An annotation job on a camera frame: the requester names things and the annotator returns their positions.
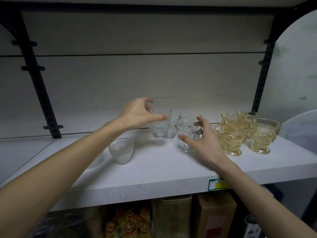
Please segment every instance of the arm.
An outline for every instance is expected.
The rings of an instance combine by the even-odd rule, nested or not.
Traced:
[[[140,98],[119,117],[51,155],[0,189],[0,237],[26,237],[89,164],[127,130],[167,119]]]
[[[181,135],[180,139],[189,144],[208,166],[230,184],[267,237],[317,237],[317,233],[269,195],[224,154],[217,133],[206,119],[197,119],[204,127],[202,138],[194,141],[188,136]]]

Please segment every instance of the black metal shelf bracket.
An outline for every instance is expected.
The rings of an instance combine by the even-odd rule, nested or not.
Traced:
[[[59,129],[62,128],[62,125],[57,124],[41,75],[41,71],[45,70],[45,68],[38,66],[37,64],[32,48],[33,46],[36,46],[36,42],[30,41],[22,14],[15,3],[0,2],[0,23],[14,36],[15,40],[13,40],[12,44],[18,45],[21,49],[26,64],[26,66],[22,66],[21,69],[23,71],[28,71],[31,76],[46,119],[46,129],[50,130],[54,139],[61,138]]]
[[[256,88],[256,94],[253,100],[253,112],[258,112],[259,110],[259,105],[261,102],[268,70],[270,68],[275,42],[290,25],[292,25],[295,21],[305,16],[309,12],[315,10],[317,10],[317,0],[308,0],[295,7],[284,8],[275,15],[269,39],[264,40],[264,44],[267,44],[264,59],[262,61],[259,61],[259,65],[262,65],[262,68]]]

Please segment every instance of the lower shelf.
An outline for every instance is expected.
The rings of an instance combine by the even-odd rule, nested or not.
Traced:
[[[64,135],[55,140],[5,183],[83,136]],[[121,137],[135,140],[132,160],[115,164],[105,149],[102,163],[86,170],[52,210],[206,192],[209,180],[219,178],[198,157],[179,150],[176,139],[156,139],[148,130],[130,131]],[[259,184],[317,177],[314,153],[281,137],[270,150],[270,154],[260,155],[242,146],[243,154],[230,159]]]

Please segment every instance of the right hand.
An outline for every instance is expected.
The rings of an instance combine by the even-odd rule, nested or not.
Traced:
[[[192,147],[201,157],[202,160],[210,164],[213,168],[217,168],[219,163],[229,158],[224,154],[218,134],[209,124],[208,120],[197,116],[199,125],[202,126],[203,135],[201,139],[195,141],[186,135],[179,135],[181,141]]]

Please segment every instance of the left hand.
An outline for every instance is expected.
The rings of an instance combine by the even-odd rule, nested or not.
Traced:
[[[140,128],[152,122],[168,119],[166,115],[153,114],[153,110],[147,102],[154,103],[154,100],[146,97],[137,98],[124,107],[117,119],[121,120],[126,130]]]

